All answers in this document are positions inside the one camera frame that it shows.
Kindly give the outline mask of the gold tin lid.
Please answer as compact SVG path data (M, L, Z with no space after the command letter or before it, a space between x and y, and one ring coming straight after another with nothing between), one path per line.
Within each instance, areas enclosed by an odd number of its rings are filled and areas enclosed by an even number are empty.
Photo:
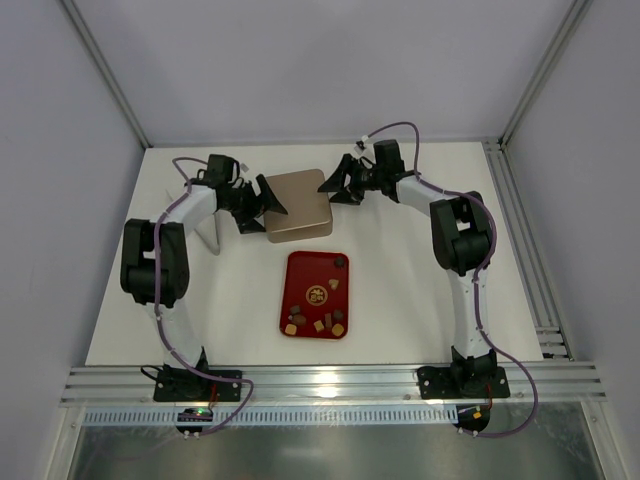
M288 213L310 214L312 217L332 214L328 194L317 192L318 187L325 182L321 170L272 175L266 180Z

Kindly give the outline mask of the gold tin box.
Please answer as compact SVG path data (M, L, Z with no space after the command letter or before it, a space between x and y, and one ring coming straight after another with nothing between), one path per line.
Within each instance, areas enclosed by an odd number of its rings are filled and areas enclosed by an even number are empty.
M312 217L302 213L289 212L285 215L267 212L264 226L271 243L301 241L330 235L333 231L333 216L331 213Z

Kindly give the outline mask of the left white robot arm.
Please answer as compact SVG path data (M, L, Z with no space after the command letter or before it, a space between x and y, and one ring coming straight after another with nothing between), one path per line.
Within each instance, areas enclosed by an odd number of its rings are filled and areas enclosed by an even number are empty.
M197 174L181 175L181 195L156 219L132 218L123 229L120 285L153 320L165 355L153 378L157 402L204 401L215 386L236 381L212 374L189 319L188 236L218 211L230 213L242 234L263 232L259 219L267 212L287 212L266 177L244 179L236 159L212 154L197 163Z

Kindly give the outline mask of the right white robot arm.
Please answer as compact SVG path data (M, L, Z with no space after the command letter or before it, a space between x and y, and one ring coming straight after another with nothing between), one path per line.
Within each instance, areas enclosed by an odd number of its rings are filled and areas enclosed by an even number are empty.
M412 207L430 220L437 264L447 273L452 292L455 332L451 363L417 370L422 399L481 398L499 380L498 352L483 323L487 310L487 270L495 251L494 221L482 196L442 189L408 170L395 140L362 141L358 156L345 154L318 188L332 203L358 205L368 191Z

